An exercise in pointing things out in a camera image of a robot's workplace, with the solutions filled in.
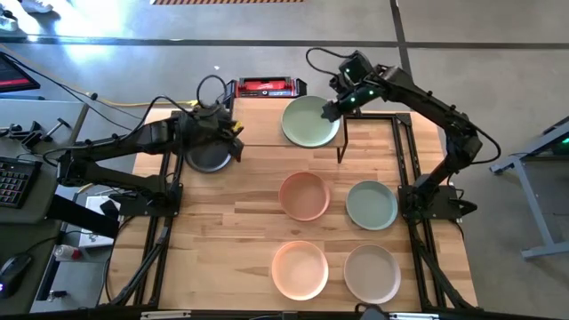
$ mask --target wire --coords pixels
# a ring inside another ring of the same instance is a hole
[[[27,64],[29,64],[30,66],[34,66],[35,69],[40,69],[44,72],[45,75],[48,75],[49,77],[51,77],[52,79],[58,79],[59,82],[65,86],[67,86],[69,89],[73,89],[76,92],[81,92],[82,94],[84,94],[85,96],[89,96],[89,99],[92,100],[92,94],[87,92],[86,90],[82,90],[81,88],[78,87],[74,87],[72,85],[66,84],[66,82],[59,78],[58,76],[52,75],[49,71],[45,70],[44,68],[37,66],[32,60],[27,59],[26,57],[23,57],[22,55],[14,52],[13,50],[8,49],[5,45],[0,44],[0,48],[2,48],[4,51],[9,52],[11,56],[16,56],[18,57],[20,60],[24,60],[27,62]],[[98,98],[96,101],[101,102],[101,104],[106,105],[106,106],[115,106],[115,107],[124,107],[124,108],[131,108],[131,107],[146,107],[149,102],[136,102],[136,103],[123,103],[123,102],[114,102],[111,100],[105,100],[102,98]],[[179,104],[183,105],[183,104],[187,104],[191,107],[194,107],[197,104],[196,100],[187,100],[187,101],[177,101]],[[170,103],[168,102],[158,102],[157,105],[170,105]]]
[[[66,236],[66,235],[69,235],[69,234],[72,234],[72,233],[80,233],[80,234],[83,234],[83,235],[92,235],[91,232],[84,232],[84,231],[81,231],[81,230],[68,231],[68,232],[64,233],[63,235]],[[37,243],[35,243],[35,244],[32,244],[29,248],[27,248],[25,251],[21,252],[20,254],[22,254],[22,253],[29,253],[30,251],[36,249],[37,246],[39,246],[39,245],[41,245],[41,244],[44,244],[44,243],[46,243],[46,242],[48,242],[48,241],[55,240],[55,239],[59,238],[60,236],[61,236],[61,235],[57,235],[57,236],[52,236],[52,237],[45,238],[44,240],[41,240],[41,241],[39,241],[39,242],[37,242]]]
[[[135,118],[135,119],[140,119],[139,116],[135,116],[135,115],[133,115],[133,114],[131,114],[131,113],[128,113],[128,112],[126,112],[126,111],[124,111],[124,110],[121,110],[120,108],[110,106],[110,105],[109,105],[108,103],[106,103],[106,102],[103,102],[103,101],[101,101],[101,100],[96,100],[96,99],[94,100],[92,95],[90,96],[90,95],[88,95],[88,94],[86,94],[86,93],[84,93],[84,92],[80,92],[80,91],[78,91],[78,90],[75,90],[75,89],[73,89],[73,88],[71,88],[71,87],[69,87],[69,86],[67,86],[67,85],[65,85],[65,84],[61,84],[61,86],[67,88],[68,90],[70,90],[70,91],[72,91],[72,92],[75,92],[75,93],[77,93],[77,94],[80,94],[80,95],[82,95],[82,96],[85,96],[86,98],[89,98],[90,100],[93,100],[93,101],[95,101],[95,102],[99,102],[101,105],[103,105],[103,106],[105,106],[105,107],[112,108],[113,110],[116,110],[116,111],[118,111],[118,112],[121,112],[121,113],[123,113],[123,114],[125,114],[125,115],[127,115],[127,116],[131,116],[131,117],[133,117],[133,118]]]
[[[478,128],[475,124],[473,124],[471,121],[469,121],[469,124],[476,129],[478,132],[480,132],[483,136],[485,136],[490,142],[492,142],[492,144],[496,147],[496,156],[491,158],[491,159],[487,159],[487,160],[482,160],[482,161],[476,161],[473,162],[470,165],[473,164],[489,164],[493,161],[498,160],[498,158],[501,157],[501,147],[500,144],[498,144],[498,142],[496,142],[496,140],[494,140],[490,135],[488,135],[488,133],[484,132],[482,129]]]
[[[197,89],[196,89],[197,104],[200,105],[200,106],[203,107],[203,108],[209,108],[210,106],[204,104],[204,103],[199,99],[199,93],[200,93],[200,91],[202,90],[202,85],[204,85],[204,83],[205,83],[207,80],[211,79],[211,78],[217,79],[217,80],[219,80],[219,81],[221,82],[221,86],[223,87],[223,97],[224,97],[224,98],[227,96],[227,93],[228,93],[228,88],[227,88],[227,86],[225,85],[225,81],[224,81],[223,79],[221,79],[220,76],[209,75],[209,76],[203,78],[202,81],[200,81],[199,84],[197,85]]]
[[[22,157],[22,156],[35,156],[35,157],[39,157],[39,158],[42,157],[42,155],[34,153],[34,152],[26,152],[26,153],[22,153],[22,154],[17,155],[16,159],[20,159],[20,157]]]
[[[41,72],[36,71],[36,70],[34,70],[34,69],[32,69],[32,68],[26,66],[25,64],[23,64],[22,62],[20,62],[19,60],[17,60],[17,59],[14,58],[13,56],[11,56],[10,54],[4,53],[4,55],[5,55],[6,57],[12,59],[13,62],[16,63],[17,65],[19,65],[19,66],[21,66],[21,67],[23,67],[23,68],[25,68],[25,69],[27,69],[27,70],[29,70],[29,71],[31,71],[31,72],[37,74],[37,75],[39,75],[39,76],[42,76],[43,78],[47,79],[48,81],[50,81],[50,82],[56,84],[56,85],[59,86],[61,89],[65,90],[67,93],[69,93],[70,95],[72,95],[75,99],[77,99],[77,100],[83,102],[90,110],[92,110],[94,113],[98,114],[100,117],[102,117],[103,119],[107,120],[108,122],[110,122],[110,123],[112,123],[112,124],[114,124],[114,125],[116,125],[116,126],[118,126],[118,127],[121,127],[121,128],[123,128],[123,129],[131,130],[131,128],[128,128],[128,127],[126,127],[126,126],[124,126],[124,125],[122,125],[122,124],[118,124],[118,123],[114,122],[113,120],[107,118],[107,117],[104,116],[103,114],[101,114],[101,112],[99,112],[99,110],[97,110],[96,108],[93,108],[90,104],[88,104],[87,102],[83,101],[81,98],[77,97],[71,90],[68,89],[68,87],[67,87],[66,85],[60,84],[59,82],[57,82],[57,81],[51,79],[50,77],[48,77],[48,76],[42,74]]]
[[[126,218],[123,223],[121,224],[120,227],[118,227],[118,232],[116,234],[116,236],[118,236],[121,232],[121,230],[132,220],[134,219],[134,217],[128,217]],[[110,258],[113,256],[113,251],[115,250],[115,244],[116,244],[116,239],[115,241],[113,241],[113,246],[110,249],[110,254],[107,258],[107,260],[105,261],[105,264],[103,266],[103,279],[102,279],[102,287],[100,288],[100,290],[102,291],[103,288],[105,288],[105,294],[107,295],[107,300],[108,302],[112,301],[112,299],[110,298],[110,293],[108,291],[108,286],[107,286],[107,279],[108,279],[108,270],[110,269]]]
[[[459,196],[459,200],[462,199],[462,197],[464,196],[464,189],[461,188],[456,188],[455,186],[451,186],[451,177],[454,175],[454,172],[451,173],[451,175],[448,176],[448,178],[446,178],[446,186],[448,188],[452,188],[454,191],[459,191],[461,192],[461,195]]]
[[[84,193],[85,191],[87,191],[88,189],[90,189],[90,188],[93,187],[93,186],[94,186],[94,184],[92,184],[92,183],[89,183],[89,184],[87,184],[87,185],[84,185],[84,186],[82,186],[81,188],[79,188],[79,189],[77,190],[77,194],[82,194],[82,193]]]
[[[457,220],[453,220],[453,219],[449,219],[449,221],[451,221],[451,223],[459,229],[459,231],[461,232],[461,236],[462,236],[462,242],[464,242],[464,230],[462,230],[462,227],[459,224],[459,222]]]
[[[342,55],[342,54],[339,54],[339,53],[336,53],[336,52],[332,52],[332,51],[330,51],[330,50],[328,50],[328,49],[320,48],[320,47],[310,48],[310,49],[308,49],[308,50],[306,51],[306,62],[309,64],[309,66],[310,66],[311,68],[313,68],[314,70],[316,70],[316,71],[318,71],[318,72],[321,72],[321,73],[323,73],[323,74],[327,74],[327,75],[333,76],[333,77],[335,77],[335,78],[338,77],[338,75],[336,75],[335,73],[330,72],[330,71],[323,70],[323,69],[321,69],[321,68],[317,68],[316,66],[314,66],[314,65],[312,64],[312,62],[310,61],[309,55],[310,55],[310,53],[313,52],[313,51],[326,52],[326,53],[328,53],[328,54],[331,54],[331,55],[334,56],[334,57],[343,58],[343,59],[348,59],[348,58],[351,58],[351,57],[352,57],[351,55]]]
[[[131,129],[130,132],[128,132],[123,138],[121,138],[121,140],[126,140],[128,138],[130,138],[137,130],[139,130],[143,125],[144,125],[144,121],[146,120],[148,113],[150,113],[150,110],[154,107],[154,105],[156,104],[156,102],[160,99],[164,99],[164,100],[168,100],[170,101],[170,103],[172,103],[176,108],[182,110],[183,112],[185,112],[188,116],[192,116],[191,113],[189,113],[189,111],[187,111],[185,108],[183,108],[182,106],[180,106],[178,104],[178,102],[174,101],[172,98],[165,96],[165,95],[159,95],[157,97],[155,97],[150,104],[148,105],[148,108],[146,109],[146,111],[144,112],[144,116],[142,116],[142,118],[140,119],[139,123],[136,125],[136,127],[134,127],[134,129]]]
[[[156,102],[157,102],[158,100],[160,100],[160,99],[164,99],[164,100],[170,101],[170,103],[173,104],[176,108],[182,110],[182,111],[185,112],[187,115],[192,116],[191,113],[189,113],[185,108],[183,108],[182,106],[180,106],[180,105],[179,105],[176,101],[174,101],[172,98],[170,98],[170,97],[168,97],[168,96],[164,96],[164,95],[159,95],[159,96],[155,97],[155,98],[150,102],[150,104],[148,105],[148,108],[146,109],[146,112],[144,113],[144,116],[140,119],[139,123],[136,125],[136,127],[135,127],[134,129],[130,129],[130,128],[124,127],[125,129],[130,130],[130,132],[128,132],[125,136],[123,136],[123,137],[120,139],[120,141],[123,141],[123,140],[126,140],[126,139],[130,138],[134,133],[136,133],[137,130],[139,130],[139,129],[144,125],[144,121],[146,120],[146,118],[147,118],[147,116],[148,116],[148,113],[149,113],[150,110],[155,106]],[[113,143],[116,143],[116,142],[113,140],[113,141],[109,141],[109,142],[104,143],[104,144],[99,144],[99,145],[97,145],[96,147],[101,147],[101,146],[106,145],[106,144],[109,144],[109,145],[110,145],[110,144],[113,144]],[[74,150],[74,149],[86,149],[86,148],[90,148],[90,147],[94,147],[94,146],[56,148],[56,149],[52,149],[52,150],[46,151],[46,152],[42,155],[42,157],[43,157],[45,163],[47,163],[47,164],[50,165],[50,166],[57,167],[57,164],[51,162],[51,161],[49,160],[49,158],[47,157],[47,155],[50,155],[50,154],[55,153],[55,152],[60,152],[60,151],[67,151],[67,150]]]

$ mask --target gray floor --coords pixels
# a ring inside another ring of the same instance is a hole
[[[0,36],[113,36],[159,39],[358,40],[394,41],[389,0],[307,0],[304,4],[151,6],[148,2],[59,1],[58,15],[23,16],[23,31]],[[559,0],[398,1],[408,41],[421,42],[567,42],[569,3]],[[110,100],[148,101],[158,94],[177,100],[195,98],[197,82],[211,73],[242,76],[297,76],[309,93],[333,96],[328,76],[309,68],[304,47],[97,46],[9,44],[68,83]],[[334,48],[351,52],[355,48]],[[370,60],[400,64],[396,48],[361,49]],[[500,142],[507,155],[543,129],[567,116],[569,51],[419,50],[409,51],[415,82],[443,101],[454,103]],[[315,54],[315,63],[335,69],[335,58]],[[72,100],[46,82],[48,99]],[[205,88],[212,97],[216,87]],[[405,109],[375,101],[372,109]],[[118,122],[135,120],[98,107]],[[141,110],[132,109],[140,114]],[[121,132],[97,116],[84,137]],[[493,155],[486,143],[479,158]],[[130,171],[133,157],[109,162]],[[469,263],[481,307],[497,312],[569,317],[569,254],[524,261],[522,248],[541,244],[524,195],[514,176],[492,176],[484,165],[454,179],[478,204],[464,219]],[[71,194],[72,190],[61,190]],[[568,227],[566,217],[559,224]],[[71,295],[37,303],[35,311],[94,305],[101,264],[62,266],[56,289]],[[81,284],[64,287],[67,283]]]

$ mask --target plate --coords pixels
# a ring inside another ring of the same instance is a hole
[[[328,261],[314,244],[294,241],[276,252],[271,274],[276,288],[284,296],[292,300],[309,300],[326,286]]]
[[[184,159],[197,172],[213,173],[227,166],[231,155],[225,143],[217,142],[186,151]]]
[[[299,221],[320,217],[330,204],[330,189],[322,178],[310,172],[292,174],[281,185],[278,201],[284,212]]]
[[[284,110],[281,126],[288,140],[304,148],[319,148],[334,139],[340,120],[330,123],[321,117],[324,98],[305,96],[293,100]]]
[[[361,301],[385,303],[399,290],[401,269],[387,250],[378,245],[364,244],[346,259],[344,279],[349,290]]]
[[[381,230],[395,220],[397,200],[385,185],[367,180],[356,184],[348,192],[346,209],[358,226],[368,230]]]

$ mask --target black cable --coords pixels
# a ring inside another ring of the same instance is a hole
[[[88,95],[88,94],[85,94],[85,93],[83,93],[83,92],[80,92],[80,91],[78,91],[78,90],[75,90],[75,89],[69,87],[68,85],[65,85],[65,84],[61,84],[61,85],[64,86],[64,87],[66,87],[67,89],[69,89],[69,90],[72,91],[72,92],[75,92],[75,93],[77,93],[77,94],[80,94],[80,95],[84,96],[85,98],[89,98],[90,100],[93,100],[93,101],[95,101],[95,102],[99,102],[101,105],[103,105],[103,106],[105,106],[105,107],[107,107],[107,108],[112,108],[112,109],[115,110],[115,111],[118,111],[118,112],[123,113],[123,114],[125,114],[125,115],[127,115],[127,116],[131,116],[131,117],[133,117],[133,118],[135,118],[135,119],[139,119],[139,120],[140,120],[140,117],[139,117],[139,116],[135,116],[135,115],[133,115],[133,114],[131,114],[131,113],[128,113],[128,112],[122,110],[121,108],[113,107],[113,106],[111,106],[111,105],[109,105],[109,104],[107,104],[107,103],[105,103],[105,102],[103,102],[103,101],[96,100],[96,99],[94,99],[92,96],[90,96],[90,95]]]
[[[456,221],[456,220],[449,219],[449,221],[451,221],[451,223],[459,229],[459,231],[461,232],[461,236],[462,236],[462,242],[464,242],[464,230],[462,230],[461,224],[458,223],[458,221]]]
[[[486,132],[484,132],[482,129],[478,128],[478,127],[477,127],[475,124],[473,124],[471,121],[469,121],[469,124],[470,124],[474,129],[476,129],[478,132],[480,132],[483,136],[485,136],[490,142],[492,142],[493,145],[496,147],[496,151],[497,151],[495,157],[493,157],[493,158],[491,158],[491,159],[488,159],[488,160],[476,161],[476,162],[473,162],[472,164],[489,164],[489,163],[491,163],[491,162],[493,162],[493,161],[495,161],[495,160],[498,160],[498,158],[501,157],[501,147],[500,147],[500,144],[498,144],[498,142],[496,142],[496,140],[494,140],[490,135],[488,135],[488,133],[486,133]]]
[[[126,219],[124,219],[123,223],[121,224],[120,227],[118,227],[118,232],[116,233],[116,236],[118,236],[121,232],[121,230],[132,220],[134,219],[134,217],[128,217]],[[110,298],[110,293],[108,292],[108,287],[107,287],[107,278],[108,278],[108,270],[110,269],[110,258],[113,256],[113,251],[115,250],[115,244],[116,244],[116,239],[115,241],[113,241],[113,246],[110,249],[110,254],[107,258],[107,260],[105,261],[105,264],[103,266],[103,279],[102,279],[102,287],[100,288],[101,290],[103,290],[103,288],[105,288],[105,295],[107,295],[107,299],[108,302],[112,301],[112,299]]]
[[[183,112],[185,112],[186,114],[188,114],[189,116],[192,116],[191,113],[189,113],[185,108],[183,108],[182,106],[180,106],[176,101],[172,100],[170,97],[164,96],[164,95],[160,95],[155,97],[150,104],[148,105],[148,108],[146,109],[146,112],[144,113],[144,116],[142,118],[140,118],[139,123],[136,125],[136,127],[134,129],[131,128],[126,128],[127,130],[130,130],[130,132],[128,132],[125,136],[123,136],[123,138],[121,138],[120,140],[126,140],[127,138],[131,137],[134,133],[136,133],[137,130],[139,130],[143,125],[144,125],[144,121],[146,120],[148,113],[150,112],[150,110],[154,107],[154,105],[156,104],[156,102],[160,99],[164,99],[164,100],[168,100],[170,101],[170,103],[172,103],[176,108],[182,110]],[[116,143],[115,141],[109,141],[107,142],[107,144],[112,144],[112,143]],[[65,147],[65,148],[56,148],[56,149],[52,149],[52,150],[48,150],[45,153],[42,154],[42,157],[44,159],[44,162],[47,163],[50,166],[56,167],[57,164],[54,164],[53,162],[51,162],[48,158],[47,155],[50,155],[52,153],[55,152],[59,152],[59,151],[66,151],[66,150],[73,150],[73,149],[84,149],[84,148],[89,148],[89,146],[84,146],[84,147]]]
[[[196,89],[197,104],[200,105],[202,108],[209,108],[210,107],[209,105],[206,105],[201,101],[201,99],[199,98],[199,93],[202,90],[202,85],[204,85],[204,83],[211,78],[215,78],[221,82],[221,86],[223,87],[223,98],[225,98],[227,96],[228,88],[225,85],[225,81],[220,76],[209,75],[209,76],[203,78],[202,81],[199,82],[199,84],[197,85],[197,89]]]
[[[451,175],[448,176],[448,178],[446,178],[446,186],[448,188],[452,188],[454,191],[459,191],[461,192],[461,195],[459,196],[459,200],[462,199],[462,197],[464,196],[464,189],[461,188],[456,188],[455,186],[451,186],[451,177],[454,175],[454,172],[451,173]]]
[[[155,97],[150,104],[148,105],[148,108],[146,109],[146,111],[144,112],[144,116],[142,116],[142,118],[140,119],[139,123],[136,125],[136,127],[134,127],[134,129],[129,129],[131,130],[130,132],[128,132],[123,138],[121,138],[121,140],[126,140],[127,138],[130,138],[137,130],[139,130],[143,125],[144,125],[144,121],[146,120],[148,114],[150,113],[150,110],[154,107],[154,105],[156,104],[156,102],[160,99],[164,99],[164,100],[168,100],[170,103],[172,103],[176,108],[180,109],[181,111],[183,111],[184,113],[186,113],[188,116],[193,116],[189,111],[187,111],[185,108],[183,108],[181,105],[178,104],[178,102],[174,101],[172,98],[165,96],[165,95],[159,95],[157,97]]]
[[[24,63],[22,63],[21,61],[19,61],[18,59],[14,58],[13,56],[11,56],[11,55],[8,54],[8,53],[2,52],[2,54],[5,55],[6,57],[10,58],[10,59],[12,60],[12,62],[14,62],[15,64],[19,65],[20,67],[23,67],[23,68],[25,68],[25,69],[27,69],[27,70],[29,70],[29,71],[31,71],[31,72],[33,72],[33,73],[39,75],[39,76],[42,76],[43,78],[47,79],[48,81],[50,81],[50,82],[56,84],[56,85],[59,86],[61,89],[65,90],[67,93],[71,94],[75,99],[77,99],[77,100],[83,102],[90,110],[92,110],[94,113],[98,114],[98,115],[101,116],[103,119],[107,120],[108,122],[110,122],[110,123],[112,123],[112,124],[114,124],[114,125],[116,125],[116,126],[118,126],[118,127],[121,127],[121,128],[123,128],[123,129],[131,130],[131,128],[128,128],[128,127],[125,127],[125,126],[123,126],[123,125],[121,125],[121,124],[118,124],[118,123],[114,122],[113,120],[107,118],[107,117],[104,116],[103,114],[101,114],[101,112],[99,112],[97,109],[93,108],[93,107],[92,107],[91,105],[89,105],[87,102],[85,102],[85,101],[81,100],[79,97],[77,97],[72,91],[70,91],[70,90],[68,89],[68,87],[67,87],[65,84],[60,84],[59,82],[57,82],[57,81],[51,79],[50,77],[44,75],[43,73],[41,73],[41,72],[39,72],[39,71],[36,71],[36,70],[34,70],[33,68],[31,68],[31,67],[28,67],[27,65],[25,65]]]
[[[22,156],[35,156],[35,157],[41,158],[43,155],[37,154],[35,152],[26,152],[26,153],[21,153],[21,154],[17,155],[16,159],[20,159],[20,157],[22,157]]]
[[[84,231],[81,231],[81,230],[73,230],[73,231],[68,231],[68,232],[64,233],[63,235],[66,236],[66,235],[72,234],[72,233],[80,233],[80,234],[84,234],[84,235],[90,235],[90,234],[91,234],[91,232],[84,232]],[[35,243],[35,244],[32,244],[29,248],[27,248],[25,251],[21,252],[20,254],[22,254],[22,253],[29,253],[30,251],[36,249],[37,246],[39,246],[39,245],[41,245],[41,244],[44,244],[44,243],[46,243],[46,242],[48,242],[48,241],[55,240],[55,239],[59,238],[60,236],[61,236],[61,235],[48,237],[48,238],[46,238],[46,239],[44,239],[44,240],[41,240],[41,241],[39,241],[39,242],[37,242],[37,243]]]
[[[342,55],[342,54],[339,54],[339,53],[336,53],[336,52],[332,52],[332,51],[330,51],[330,50],[328,50],[328,49],[320,48],[320,47],[310,48],[310,49],[308,49],[308,50],[306,51],[306,62],[309,64],[309,66],[310,66],[311,68],[313,68],[314,70],[316,70],[316,71],[318,71],[318,72],[321,72],[321,73],[323,73],[323,74],[327,74],[327,75],[330,75],[330,76],[333,76],[333,77],[338,77],[338,75],[336,75],[336,74],[333,73],[333,72],[326,71],[326,70],[323,70],[323,69],[321,69],[321,68],[317,68],[315,65],[312,64],[312,62],[310,61],[309,55],[310,55],[310,53],[313,52],[313,51],[326,52],[326,53],[331,54],[332,56],[337,57],[337,58],[343,58],[343,59],[351,58],[351,55]]]

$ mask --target sage green bowl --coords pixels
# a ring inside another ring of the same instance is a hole
[[[330,143],[340,129],[340,120],[321,117],[324,98],[305,96],[293,100],[284,110],[281,125],[286,138],[303,148],[319,148]]]
[[[346,209],[358,226],[368,230],[382,230],[395,221],[397,200],[385,185],[366,180],[348,192]]]

